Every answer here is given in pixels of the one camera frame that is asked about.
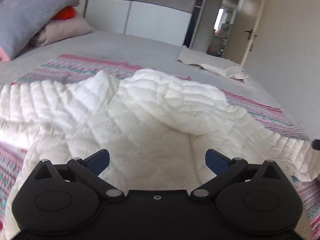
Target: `pink fabric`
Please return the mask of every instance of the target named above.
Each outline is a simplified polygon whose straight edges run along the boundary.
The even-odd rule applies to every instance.
[[[88,34],[92,27],[79,14],[68,20],[50,20],[30,40],[31,45],[42,47],[67,38]]]
[[[7,53],[0,47],[0,61],[10,61],[11,59],[7,55]]]

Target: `blue-gray cushion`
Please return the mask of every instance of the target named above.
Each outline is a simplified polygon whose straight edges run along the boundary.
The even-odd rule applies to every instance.
[[[80,0],[5,0],[0,3],[0,60],[12,60],[58,11]]]

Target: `white quilted jacket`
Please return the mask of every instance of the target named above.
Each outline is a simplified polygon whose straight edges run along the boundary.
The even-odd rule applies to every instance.
[[[6,208],[5,237],[19,231],[11,204],[40,159],[53,164],[105,148],[100,177],[121,189],[188,192],[215,177],[204,155],[213,148],[249,163],[274,159],[287,176],[311,181],[319,155],[310,142],[281,137],[211,85],[154,70],[120,83],[103,71],[77,84],[35,82],[2,88],[0,140],[28,149]]]

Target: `patterned rug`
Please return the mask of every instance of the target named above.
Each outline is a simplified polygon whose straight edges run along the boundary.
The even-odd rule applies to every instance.
[[[125,61],[100,60],[63,54],[34,68],[14,83],[31,83],[41,80],[74,83],[94,76],[102,69],[118,79],[124,79],[142,68],[142,66],[130,65]],[[224,92],[230,104],[245,108],[254,119],[270,130],[284,136],[304,139],[302,133],[290,122],[281,109],[266,106],[227,91]],[[8,145],[0,144],[0,228],[2,228],[1,221],[4,217],[6,200],[22,168],[25,153],[26,151],[23,149],[13,149]],[[294,180],[294,186],[307,209],[314,237],[318,237],[320,235],[320,182],[301,183]]]

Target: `silver bolt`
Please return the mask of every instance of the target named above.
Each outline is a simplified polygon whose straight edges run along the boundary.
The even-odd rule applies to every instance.
[[[160,200],[160,199],[162,199],[162,197],[160,195],[155,195],[155,196],[153,196],[153,199]]]
[[[119,197],[121,194],[122,194],[122,191],[117,188],[109,189],[106,191],[106,195],[108,197]]]
[[[193,192],[193,195],[195,195],[196,197],[207,197],[209,196],[209,191],[207,191],[206,189],[200,188],[200,189],[196,189]]]

